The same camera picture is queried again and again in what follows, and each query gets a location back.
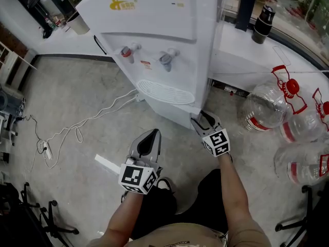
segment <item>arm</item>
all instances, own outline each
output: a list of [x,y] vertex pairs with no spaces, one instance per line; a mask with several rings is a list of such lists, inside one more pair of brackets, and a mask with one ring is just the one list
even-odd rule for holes
[[222,197],[229,231],[246,219],[252,219],[247,193],[237,174],[231,157],[225,153],[218,157],[221,169]]
[[129,192],[109,220],[102,241],[110,247],[123,247],[134,229],[143,201],[142,194]]

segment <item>drip tray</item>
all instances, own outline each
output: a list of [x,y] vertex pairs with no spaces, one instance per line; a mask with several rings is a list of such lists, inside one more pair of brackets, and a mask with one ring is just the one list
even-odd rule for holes
[[190,92],[149,80],[140,80],[137,83],[137,88],[143,94],[153,99],[170,104],[190,104],[195,100],[193,94]]

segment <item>black tumbler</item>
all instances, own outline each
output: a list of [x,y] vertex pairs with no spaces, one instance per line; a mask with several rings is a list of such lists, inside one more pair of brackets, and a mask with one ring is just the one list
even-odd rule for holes
[[258,44],[263,44],[272,28],[272,20],[275,15],[273,6],[265,4],[260,16],[256,20],[252,40]]

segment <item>concrete floor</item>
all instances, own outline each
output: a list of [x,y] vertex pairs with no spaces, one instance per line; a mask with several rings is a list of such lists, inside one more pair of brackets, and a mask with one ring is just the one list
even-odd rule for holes
[[[36,118],[42,139],[95,115],[101,108],[111,105],[116,97],[134,88],[115,63],[41,57],[36,67],[38,70],[32,71],[25,85],[25,115],[32,114]],[[132,96],[125,97],[115,107],[130,98]],[[241,97],[212,88],[206,110],[217,114],[228,131],[231,154],[247,191],[253,218],[272,246],[279,246],[292,231],[276,233],[275,225],[303,214],[305,196],[299,187],[276,177],[273,155],[279,142],[273,132],[247,133],[237,124],[236,107],[241,101]],[[81,128],[82,144],[71,131],[58,164],[48,169],[43,157],[37,154],[31,173],[25,169],[30,169],[35,152],[34,122],[19,122],[19,136],[7,167],[11,182],[22,189],[28,180],[31,200],[37,200],[42,206],[47,206],[49,200],[57,200],[57,221],[77,227],[80,234],[67,237],[74,246],[84,246],[106,229],[123,193],[117,184],[118,177],[96,162],[95,155],[120,165],[125,161],[131,142],[152,128],[162,133],[158,160],[164,168],[162,176],[175,182],[178,204],[184,209],[195,198],[199,181],[217,167],[217,162],[203,148],[194,131],[157,115],[145,101],[133,102],[116,113],[88,121]],[[50,141],[54,157],[57,157],[62,138],[63,135]],[[54,246],[61,246],[56,239],[52,242]]]

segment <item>beige shirt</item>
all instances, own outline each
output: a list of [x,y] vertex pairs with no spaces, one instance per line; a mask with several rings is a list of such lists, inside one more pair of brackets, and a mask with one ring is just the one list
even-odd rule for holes
[[[192,223],[170,224],[131,241],[125,247],[225,247],[223,234]],[[228,247],[270,247],[259,225],[248,220],[228,233]],[[88,247],[111,247],[105,237],[92,240]]]

